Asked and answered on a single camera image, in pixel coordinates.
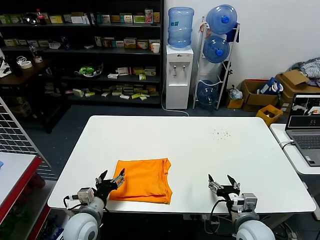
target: red shelf edge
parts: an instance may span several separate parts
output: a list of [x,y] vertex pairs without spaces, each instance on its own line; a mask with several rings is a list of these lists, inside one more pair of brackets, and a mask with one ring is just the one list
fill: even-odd
[[33,174],[36,172],[37,168],[41,164],[42,159],[40,157],[35,157],[34,160],[31,162],[29,167],[25,170],[24,174],[21,176],[21,178],[18,180],[12,191],[9,193],[9,195],[4,200],[1,208],[0,208],[0,224],[7,216],[8,212],[10,211],[11,207],[15,204],[17,198],[33,176]]
[[40,230],[41,230],[42,226],[44,225],[44,223],[50,213],[50,210],[51,210],[51,208],[47,204],[45,204],[39,218],[36,221],[36,224],[32,228],[32,232],[28,236],[27,240],[37,239],[37,237],[40,233]]

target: paper cup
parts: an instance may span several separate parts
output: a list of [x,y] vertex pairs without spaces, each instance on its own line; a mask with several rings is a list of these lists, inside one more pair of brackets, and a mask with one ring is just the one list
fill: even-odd
[[160,50],[160,43],[154,42],[152,43],[153,53],[158,54]]

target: clothing pile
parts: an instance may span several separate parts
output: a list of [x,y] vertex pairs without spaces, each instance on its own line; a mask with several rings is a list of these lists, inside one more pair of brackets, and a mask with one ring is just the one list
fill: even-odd
[[297,62],[290,68],[290,70],[294,69],[299,70],[304,76],[309,78],[307,84],[320,88],[320,57],[305,62]]

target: folded orange shirt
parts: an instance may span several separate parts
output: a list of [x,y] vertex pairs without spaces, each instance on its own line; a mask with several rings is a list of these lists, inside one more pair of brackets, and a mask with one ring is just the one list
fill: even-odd
[[125,169],[124,183],[110,193],[109,199],[169,204],[172,195],[167,181],[170,166],[168,158],[118,161],[113,178]]

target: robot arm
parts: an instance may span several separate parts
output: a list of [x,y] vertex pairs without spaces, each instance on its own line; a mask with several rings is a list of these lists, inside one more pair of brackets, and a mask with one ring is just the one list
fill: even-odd
[[209,188],[218,197],[223,197],[231,215],[237,240],[275,240],[272,230],[259,221],[255,212],[258,198],[253,193],[240,195],[240,183],[227,176],[231,185],[220,185],[209,177]]
[[114,179],[104,180],[106,175],[107,171],[95,179],[96,190],[82,188],[77,193],[76,199],[79,199],[82,204],[88,204],[88,206],[81,208],[79,213],[72,216],[66,223],[63,231],[64,240],[97,239],[107,198],[112,190],[117,190],[125,181],[125,169]]

